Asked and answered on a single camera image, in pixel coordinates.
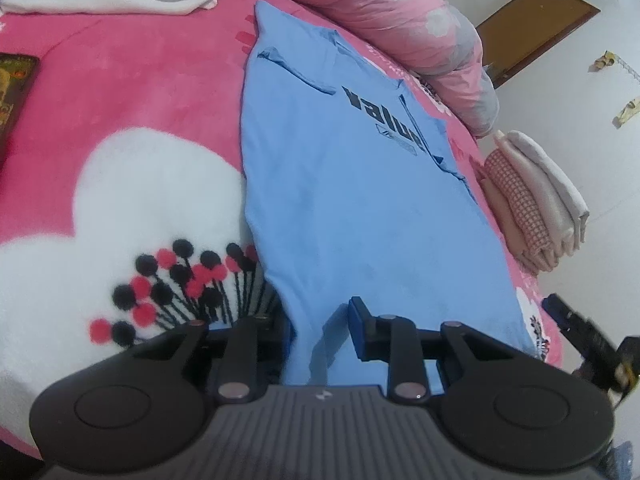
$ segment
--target pink blanket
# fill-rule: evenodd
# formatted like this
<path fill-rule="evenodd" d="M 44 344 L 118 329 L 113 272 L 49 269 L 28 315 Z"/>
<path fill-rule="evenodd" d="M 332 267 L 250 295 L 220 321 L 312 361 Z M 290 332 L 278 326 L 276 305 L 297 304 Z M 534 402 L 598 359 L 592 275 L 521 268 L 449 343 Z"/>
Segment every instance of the pink blanket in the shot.
<path fill-rule="evenodd" d="M 267 1 L 331 26 L 290 0 Z M 190 319 L 195 300 L 220 298 L 214 288 L 234 317 L 247 305 L 241 288 L 258 301 L 259 266 L 242 266 L 255 254 L 239 145 L 255 2 L 220 0 L 189 16 L 0 18 L 0 50 L 42 58 L 0 173 L 0 438 L 15 447 L 37 455 L 28 413 L 48 384 L 161 332 L 171 316 Z M 388 57 L 341 33 L 447 121 L 498 232 L 467 129 Z M 557 364 L 559 336 L 540 314 L 536 281 L 506 258 L 531 335 Z M 183 282 L 174 265 L 191 269 Z M 272 295 L 267 287 L 263 301 Z"/>

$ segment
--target shirt logo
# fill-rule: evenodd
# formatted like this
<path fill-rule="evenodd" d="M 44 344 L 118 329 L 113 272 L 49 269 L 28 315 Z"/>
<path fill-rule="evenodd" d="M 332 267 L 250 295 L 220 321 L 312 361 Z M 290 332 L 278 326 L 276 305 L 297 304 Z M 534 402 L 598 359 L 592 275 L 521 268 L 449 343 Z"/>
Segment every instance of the shirt logo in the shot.
<path fill-rule="evenodd" d="M 364 111 L 375 119 L 376 129 L 378 133 L 382 136 L 387 137 L 388 139 L 392 139 L 397 142 L 402 148 L 407 150 L 409 153 L 413 153 L 417 155 L 415 151 L 415 146 L 420 148 L 426 153 L 426 149 L 418 137 L 413 131 L 404 126 L 396 117 L 389 113 L 389 110 L 385 106 L 377 106 L 366 99 L 360 98 L 356 93 L 352 92 L 348 88 L 342 87 L 344 93 L 347 95 L 351 105 L 358 110 L 362 110 L 364 107 Z"/>
<path fill-rule="evenodd" d="M 324 402 L 325 400 L 330 399 L 333 396 L 334 394 L 332 394 L 331 392 L 328 392 L 327 390 L 322 390 L 321 393 L 316 394 L 316 399 L 322 400 L 322 402 Z"/>

